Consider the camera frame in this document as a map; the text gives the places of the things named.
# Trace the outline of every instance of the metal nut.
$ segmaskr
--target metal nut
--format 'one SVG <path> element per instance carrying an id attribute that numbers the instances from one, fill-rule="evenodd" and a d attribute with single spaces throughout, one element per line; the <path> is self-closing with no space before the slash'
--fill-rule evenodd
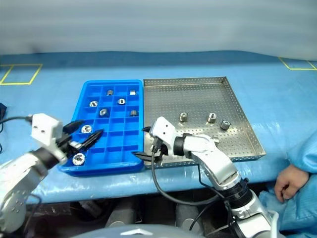
<path id="1" fill-rule="evenodd" d="M 220 125 L 220 127 L 224 130 L 228 130 L 230 126 L 231 126 L 231 123 L 228 122 L 227 120 L 223 120 Z"/>
<path id="2" fill-rule="evenodd" d="M 216 136 L 213 136 L 213 137 L 212 137 L 212 140 L 213 140 L 213 142 L 214 142 L 214 144 L 215 144 L 216 146 L 218 146 L 218 144 L 220 143 L 219 138 L 216 137 Z"/>
<path id="3" fill-rule="evenodd" d="M 91 125 L 84 125 L 81 128 L 81 133 L 90 133 L 93 131 L 93 128 L 91 127 Z"/>
<path id="4" fill-rule="evenodd" d="M 136 111 L 136 110 L 132 110 L 131 112 L 130 112 L 130 116 L 131 117 L 136 117 L 138 115 L 138 111 Z"/>
<path id="5" fill-rule="evenodd" d="M 118 100 L 118 104 L 119 104 L 119 105 L 124 105 L 124 104 L 125 104 L 125 99 L 120 98 L 120 99 Z"/>
<path id="6" fill-rule="evenodd" d="M 216 121 L 217 115 L 216 113 L 209 113 L 207 122 L 208 123 L 214 123 Z"/>
<path id="7" fill-rule="evenodd" d="M 188 118 L 188 113 L 181 113 L 179 115 L 179 121 L 180 122 L 186 122 L 187 121 L 187 118 Z"/>
<path id="8" fill-rule="evenodd" d="M 72 162 L 74 165 L 79 166 L 85 163 L 86 156 L 82 153 L 78 153 L 74 155 Z"/>
<path id="9" fill-rule="evenodd" d="M 113 95 L 113 91 L 112 90 L 108 90 L 107 91 L 107 96 L 112 96 Z"/>
<path id="10" fill-rule="evenodd" d="M 89 107 L 95 108 L 96 106 L 98 106 L 98 102 L 97 101 L 92 101 L 89 104 Z"/>
<path id="11" fill-rule="evenodd" d="M 101 117 L 107 116 L 108 115 L 108 110 L 106 108 L 101 109 L 100 112 L 99 112 L 99 115 Z"/>

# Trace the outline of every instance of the stainless steel tray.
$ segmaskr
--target stainless steel tray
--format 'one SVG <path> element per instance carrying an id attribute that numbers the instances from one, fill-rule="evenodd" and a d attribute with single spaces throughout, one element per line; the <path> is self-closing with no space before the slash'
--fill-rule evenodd
<path id="1" fill-rule="evenodd" d="M 144 126 L 164 116 L 180 134 L 218 137 L 219 149 L 232 161 L 255 160 L 265 155 L 226 77 L 145 79 L 144 112 Z M 181 112 L 188 113 L 187 122 L 179 122 Z M 207 123 L 209 113 L 217 114 L 214 124 Z M 232 124 L 228 131 L 220 128 L 224 119 Z M 146 133 L 144 151 L 148 154 L 152 141 Z M 189 164 L 195 162 L 180 156 L 164 156 L 162 166 Z"/>

